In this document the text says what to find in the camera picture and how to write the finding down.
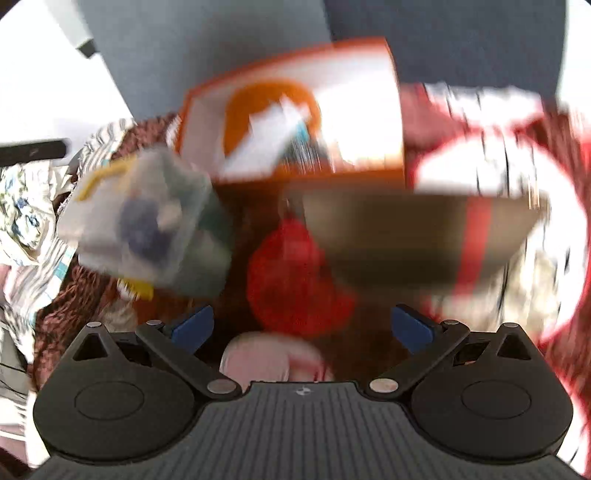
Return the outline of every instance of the brown fabric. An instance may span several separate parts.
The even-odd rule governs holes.
[[[109,282],[106,275],[79,265],[77,255],[72,258],[59,294],[37,313],[34,360],[29,366],[37,389],[45,384],[82,327],[95,316]]]
[[[414,153],[424,153],[467,130],[463,122],[433,108],[424,85],[400,86],[400,110],[406,163]]]
[[[166,130],[175,116],[175,113],[169,113],[168,115],[150,118],[130,128],[111,160],[116,160],[157,143],[166,143]]]

